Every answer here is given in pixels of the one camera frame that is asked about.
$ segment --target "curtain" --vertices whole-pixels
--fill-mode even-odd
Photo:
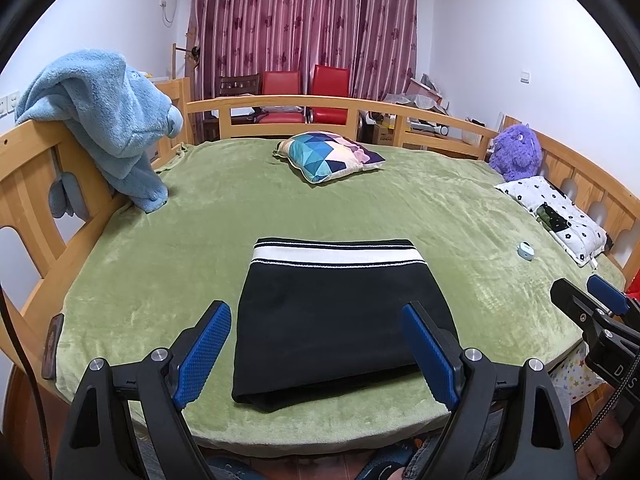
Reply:
[[[415,73],[417,0],[192,0],[187,48],[195,99],[214,96],[217,75],[300,70],[308,91],[316,64],[348,68],[351,95],[382,99]]]
[[[360,0],[353,96],[402,93],[415,75],[417,0]]]

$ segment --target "metal screw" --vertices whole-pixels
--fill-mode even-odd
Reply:
[[[89,370],[93,370],[97,372],[104,366],[104,359],[101,357],[97,357],[89,363]]]
[[[542,364],[542,361],[540,359],[529,359],[529,368],[531,368],[532,370],[539,372],[544,367],[545,365]]]
[[[467,348],[465,350],[465,357],[470,361],[479,361],[482,359],[482,352],[477,348]]]
[[[156,348],[151,352],[151,360],[156,362],[164,361],[168,355],[169,352],[166,348]]]

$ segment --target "wooden bed frame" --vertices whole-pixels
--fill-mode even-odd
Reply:
[[[182,142],[192,144],[190,114],[218,110],[222,139],[231,137],[292,136],[305,131],[325,130],[354,139],[360,111],[396,115],[394,145],[419,145],[428,150],[459,153],[484,160],[490,139],[496,131],[460,119],[434,112],[359,99],[322,96],[242,96],[189,102],[190,83],[187,78],[158,84],[158,88],[174,101],[185,121],[175,139],[158,143],[154,167],[167,163]],[[346,125],[335,124],[231,124],[231,108],[267,105],[298,105],[306,107],[345,108]],[[442,139],[412,132],[408,118],[424,119],[446,124],[479,137],[477,145],[460,140]],[[506,117],[504,126],[518,121]],[[608,211],[604,228],[617,240],[627,235],[640,219],[640,200],[616,179],[584,156],[563,146],[556,140],[538,133],[544,151],[546,176],[563,186],[567,179],[577,187],[575,203],[588,211],[595,202],[602,202]],[[61,171],[75,174],[90,220],[65,243],[49,210],[48,193],[55,178],[53,158],[58,159]],[[31,362],[41,386],[57,394],[54,381],[41,378],[40,370],[50,320],[63,306],[67,291],[78,275],[82,264],[100,237],[113,213],[127,203],[120,194],[112,196],[106,181],[93,161],[60,122],[35,123],[28,121],[0,137],[0,228],[10,226],[20,235],[41,279],[25,305],[17,310],[8,302],[14,327]],[[640,268],[640,240],[636,240],[626,261],[610,259],[621,269],[626,282]],[[20,361],[0,325],[0,349],[20,367]]]

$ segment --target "power outlet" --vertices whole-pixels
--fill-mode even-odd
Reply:
[[[20,92],[14,92],[9,94],[6,97],[6,111],[7,113],[11,113],[15,110],[15,107],[18,105],[18,101],[20,100]]]

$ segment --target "bed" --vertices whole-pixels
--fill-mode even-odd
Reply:
[[[424,110],[347,98],[247,96],[189,103],[188,84],[176,80],[160,88],[184,114],[219,110],[223,140],[184,146],[192,142],[186,121],[177,140],[157,147],[154,165],[162,168],[171,199],[148,216],[124,197],[111,196],[61,123],[29,122],[3,137],[0,226],[19,232],[42,276],[25,306],[12,314],[34,369],[41,369],[51,318],[65,314],[57,378],[38,377],[43,387],[69,400],[91,358],[101,355],[112,364],[140,359],[169,344],[212,300],[235,309],[253,244],[263,236],[412,240],[449,303],[462,345],[478,346],[492,360],[521,364],[536,356],[553,364],[579,340],[577,327],[551,305],[548,289],[560,277],[584,287],[591,269],[578,268],[526,211],[494,189],[501,177],[483,160],[496,132]],[[396,146],[376,147],[387,158],[382,170],[312,187],[271,156],[276,140],[248,138],[290,136],[308,126],[231,125],[232,107],[259,105],[346,108],[345,126],[314,128],[351,139],[360,110],[395,114]],[[476,134],[478,143],[414,134],[407,117],[448,123]],[[506,118],[505,125],[513,122]],[[598,259],[598,272],[624,286],[640,267],[640,243],[633,241],[640,201],[578,153],[538,136],[546,177],[556,186],[573,181],[575,201],[584,210],[602,202],[610,236],[623,246],[632,241],[630,250],[615,252],[614,246]],[[398,149],[405,143],[477,160]],[[78,178],[91,215],[68,244],[47,204],[52,149],[62,170]],[[523,240],[536,248],[533,262],[516,254]],[[446,415],[418,375],[270,414],[236,405],[230,398],[234,337],[232,332],[200,399],[184,412],[204,446],[251,456],[380,447],[441,424]],[[0,348],[18,362],[4,329]],[[142,421],[138,406],[132,412]]]

